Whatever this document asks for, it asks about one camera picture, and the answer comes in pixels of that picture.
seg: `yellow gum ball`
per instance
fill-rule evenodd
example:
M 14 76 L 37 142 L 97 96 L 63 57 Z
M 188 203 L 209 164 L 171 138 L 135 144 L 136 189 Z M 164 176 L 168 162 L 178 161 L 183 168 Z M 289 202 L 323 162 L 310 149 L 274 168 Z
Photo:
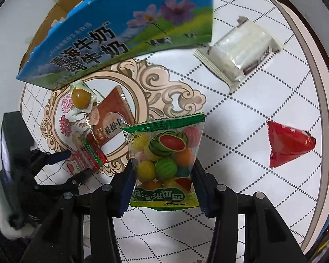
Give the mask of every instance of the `yellow gum ball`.
M 147 159 L 149 159 L 150 161 L 158 161 L 161 159 L 160 156 L 154 155 L 150 149 L 149 149 L 149 142 L 147 142 L 144 146 L 144 154 L 146 156 Z
M 77 109 L 84 110 L 89 106 L 91 94 L 78 88 L 73 90 L 71 98 L 73 105 Z
M 155 179 L 155 165 L 151 161 L 142 161 L 136 168 L 136 175 L 141 183 L 146 183 Z
M 143 151 L 145 144 L 147 144 L 148 139 L 144 133 L 135 133 L 133 138 L 132 147 L 135 150 Z

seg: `yellow candy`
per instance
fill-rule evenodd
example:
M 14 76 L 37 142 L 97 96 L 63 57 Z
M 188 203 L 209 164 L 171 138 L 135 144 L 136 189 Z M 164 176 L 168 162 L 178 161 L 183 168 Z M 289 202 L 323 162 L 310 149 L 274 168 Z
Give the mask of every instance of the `yellow candy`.
M 160 156 L 154 155 L 150 149 L 149 149 L 149 142 L 147 142 L 144 146 L 144 154 L 146 156 L 147 159 L 149 159 L 150 161 L 158 161 L 161 159 Z
M 145 144 L 148 142 L 147 136 L 144 133 L 134 134 L 132 147 L 136 150 L 143 151 Z
M 136 168 L 137 178 L 141 183 L 155 179 L 155 165 L 151 161 L 140 162 Z

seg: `brown snack packet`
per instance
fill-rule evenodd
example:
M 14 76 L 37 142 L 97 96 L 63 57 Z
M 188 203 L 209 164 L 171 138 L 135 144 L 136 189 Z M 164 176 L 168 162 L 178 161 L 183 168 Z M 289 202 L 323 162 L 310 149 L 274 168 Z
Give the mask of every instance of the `brown snack packet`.
M 121 132 L 120 126 L 133 125 L 134 117 L 121 86 L 117 85 L 91 113 L 86 120 L 99 146 Z

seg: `plastic wrapper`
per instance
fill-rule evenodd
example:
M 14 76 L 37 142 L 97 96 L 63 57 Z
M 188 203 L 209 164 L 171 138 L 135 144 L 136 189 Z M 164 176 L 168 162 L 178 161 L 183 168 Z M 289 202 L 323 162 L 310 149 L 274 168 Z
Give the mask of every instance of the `plastic wrapper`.
M 73 82 L 69 86 L 69 92 L 72 97 L 74 114 L 80 112 L 90 113 L 97 96 L 82 80 Z
M 268 136 L 272 148 L 270 168 L 294 160 L 316 146 L 316 139 L 309 132 L 275 122 L 268 122 Z
M 198 113 L 121 128 L 137 174 L 131 206 L 157 210 L 198 206 L 190 172 L 204 121 L 204 113 Z
M 105 163 L 107 163 L 105 155 L 95 143 L 91 133 L 88 133 L 83 145 L 71 156 L 67 167 L 75 175 L 87 168 L 97 172 Z
M 103 146 L 120 133 L 120 126 L 134 124 L 134 117 L 120 86 L 116 86 L 94 107 L 91 113 L 86 115 L 86 120 L 99 146 Z
M 199 48 L 196 56 L 218 78 L 226 82 L 233 93 L 248 73 L 271 52 L 284 45 L 246 17 L 239 25 L 209 48 Z

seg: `gum ball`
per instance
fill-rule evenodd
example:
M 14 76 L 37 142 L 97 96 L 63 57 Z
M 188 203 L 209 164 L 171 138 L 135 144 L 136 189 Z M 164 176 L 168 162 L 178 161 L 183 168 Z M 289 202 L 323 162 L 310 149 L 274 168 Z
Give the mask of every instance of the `gum ball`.
M 145 144 L 148 142 L 147 136 L 144 133 L 135 133 L 132 147 L 135 150 L 143 151 Z
M 190 171 L 186 167 L 178 167 L 176 177 L 188 177 L 190 175 Z
M 198 130 L 196 127 L 188 126 L 183 129 L 183 132 L 186 134 L 188 138 L 188 147 L 196 147 L 200 143 L 201 139 L 201 131 Z
M 150 161 L 157 161 L 161 159 L 161 156 L 154 155 L 149 149 L 149 142 L 147 142 L 144 146 L 144 154 L 146 158 Z
M 161 189 L 162 184 L 160 182 L 149 181 L 149 182 L 146 182 L 145 184 L 143 184 L 143 188 L 146 190 L 153 191 L 156 189 Z
M 80 110 L 88 108 L 91 101 L 91 94 L 83 89 L 74 89 L 71 97 L 73 105 Z
M 176 152 L 174 154 L 174 159 L 179 167 L 191 167 L 194 164 L 194 155 L 188 148 Z
M 169 179 L 177 172 L 177 164 L 172 158 L 165 157 L 157 161 L 155 171 L 157 179 Z
M 155 179 L 155 165 L 151 161 L 140 162 L 136 168 L 138 180 L 145 184 L 148 181 Z

